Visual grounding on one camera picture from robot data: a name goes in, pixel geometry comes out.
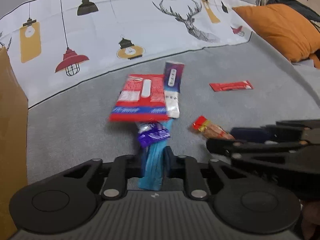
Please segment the person's right hand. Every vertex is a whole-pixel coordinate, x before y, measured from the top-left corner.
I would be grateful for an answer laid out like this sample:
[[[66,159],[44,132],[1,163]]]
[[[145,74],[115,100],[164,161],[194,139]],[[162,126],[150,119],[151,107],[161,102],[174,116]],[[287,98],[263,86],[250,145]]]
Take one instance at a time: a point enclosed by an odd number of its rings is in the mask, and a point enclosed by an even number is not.
[[[319,239],[320,203],[301,201],[301,204],[303,215],[301,229],[303,239]]]

